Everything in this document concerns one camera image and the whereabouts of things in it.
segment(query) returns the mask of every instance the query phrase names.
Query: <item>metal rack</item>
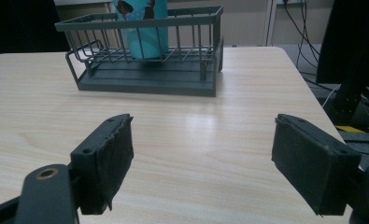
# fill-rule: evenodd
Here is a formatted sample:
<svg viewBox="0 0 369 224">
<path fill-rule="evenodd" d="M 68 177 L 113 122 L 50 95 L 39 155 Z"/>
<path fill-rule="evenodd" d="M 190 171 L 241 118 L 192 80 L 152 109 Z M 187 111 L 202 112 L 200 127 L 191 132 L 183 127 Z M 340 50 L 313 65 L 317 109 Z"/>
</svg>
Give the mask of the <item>metal rack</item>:
<svg viewBox="0 0 369 224">
<path fill-rule="evenodd" d="M 223 55 L 222 11 L 221 6 L 169 9 L 167 19 L 143 21 L 122 21 L 116 13 L 92 14 L 55 27 L 65 32 L 70 44 L 66 59 L 81 91 L 216 96 L 216 74 L 222 69 Z M 144 58 L 140 30 L 146 27 L 155 29 L 159 49 L 159 29 L 167 27 L 176 36 L 176 41 L 170 41 L 173 47 L 159 58 Z M 137 31 L 141 59 L 132 57 L 125 29 Z M 85 64 L 80 76 L 72 64 L 73 55 Z"/>
</svg>

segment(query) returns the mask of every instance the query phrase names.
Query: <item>wooden table top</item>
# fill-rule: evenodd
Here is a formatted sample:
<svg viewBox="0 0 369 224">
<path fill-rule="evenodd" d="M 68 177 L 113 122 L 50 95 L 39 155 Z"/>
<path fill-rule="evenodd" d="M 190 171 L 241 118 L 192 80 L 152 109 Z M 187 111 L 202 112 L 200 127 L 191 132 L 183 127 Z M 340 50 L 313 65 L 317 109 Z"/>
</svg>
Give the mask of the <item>wooden table top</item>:
<svg viewBox="0 0 369 224">
<path fill-rule="evenodd" d="M 283 49 L 224 49 L 217 97 L 78 91 L 64 53 L 0 55 L 0 203 L 129 113 L 135 158 L 111 212 L 81 223 L 348 223 L 317 217 L 271 161 L 275 117 L 337 130 Z"/>
</svg>

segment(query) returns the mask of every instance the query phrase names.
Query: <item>teal cup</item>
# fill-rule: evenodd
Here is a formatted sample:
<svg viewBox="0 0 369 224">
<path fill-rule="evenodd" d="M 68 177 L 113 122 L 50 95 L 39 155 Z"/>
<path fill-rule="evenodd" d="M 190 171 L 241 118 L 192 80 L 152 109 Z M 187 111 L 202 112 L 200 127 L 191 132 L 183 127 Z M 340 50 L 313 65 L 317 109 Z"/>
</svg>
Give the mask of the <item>teal cup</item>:
<svg viewBox="0 0 369 224">
<path fill-rule="evenodd" d="M 167 18 L 167 0 L 114 0 L 114 5 L 125 21 Z M 159 58 L 168 51 L 167 27 L 156 27 L 139 28 L 139 34 L 135 28 L 123 31 L 134 58 Z"/>
</svg>

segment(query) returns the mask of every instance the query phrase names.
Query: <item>black monitor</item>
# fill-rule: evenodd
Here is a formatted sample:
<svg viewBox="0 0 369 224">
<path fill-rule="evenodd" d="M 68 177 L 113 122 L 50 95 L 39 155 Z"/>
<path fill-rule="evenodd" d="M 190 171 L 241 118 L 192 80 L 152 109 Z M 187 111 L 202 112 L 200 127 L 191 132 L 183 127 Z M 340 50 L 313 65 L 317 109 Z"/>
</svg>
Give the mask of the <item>black monitor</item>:
<svg viewBox="0 0 369 224">
<path fill-rule="evenodd" d="M 334 1 L 316 81 L 341 84 L 325 109 L 334 123 L 349 121 L 369 87 L 369 0 Z"/>
</svg>

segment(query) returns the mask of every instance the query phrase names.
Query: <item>wire rack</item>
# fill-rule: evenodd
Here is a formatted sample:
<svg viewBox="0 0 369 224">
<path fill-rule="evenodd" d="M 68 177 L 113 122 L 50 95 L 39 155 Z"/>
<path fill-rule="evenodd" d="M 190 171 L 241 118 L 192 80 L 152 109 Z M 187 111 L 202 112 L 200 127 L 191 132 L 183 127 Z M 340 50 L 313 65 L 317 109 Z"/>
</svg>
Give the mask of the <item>wire rack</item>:
<svg viewBox="0 0 369 224">
<path fill-rule="evenodd" d="M 169 9 L 166 19 L 143 21 L 123 21 L 116 13 L 92 14 L 55 27 L 65 32 L 71 47 L 65 57 L 81 91 L 216 96 L 223 56 L 222 11 L 221 6 Z M 159 33 L 165 27 L 175 38 L 163 53 Z M 160 57 L 144 57 L 142 28 L 155 29 Z M 125 29 L 136 30 L 140 59 L 132 56 Z M 82 74 L 76 73 L 72 59 L 85 64 Z"/>
</svg>

